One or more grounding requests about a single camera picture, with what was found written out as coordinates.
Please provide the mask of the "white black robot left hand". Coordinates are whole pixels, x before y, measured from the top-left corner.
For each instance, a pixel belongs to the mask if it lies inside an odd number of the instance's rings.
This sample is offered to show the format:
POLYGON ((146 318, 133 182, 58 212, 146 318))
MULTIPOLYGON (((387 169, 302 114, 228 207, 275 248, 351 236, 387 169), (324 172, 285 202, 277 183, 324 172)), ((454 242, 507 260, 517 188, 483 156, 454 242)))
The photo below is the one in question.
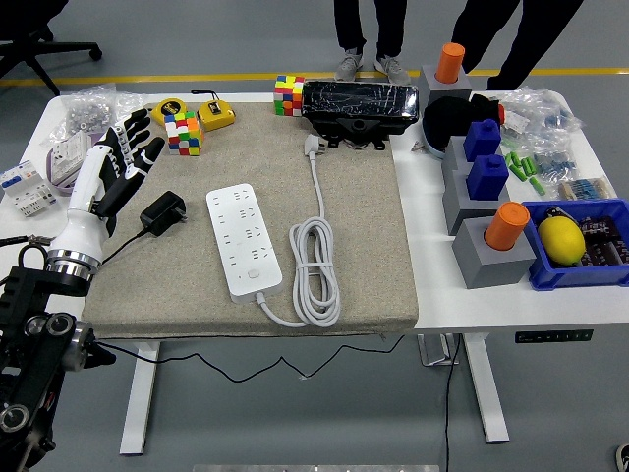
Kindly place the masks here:
POLYGON ((117 213, 147 177, 165 145, 150 130, 144 108, 108 128, 86 152, 67 210, 67 224, 51 242, 47 263, 97 267, 117 213))

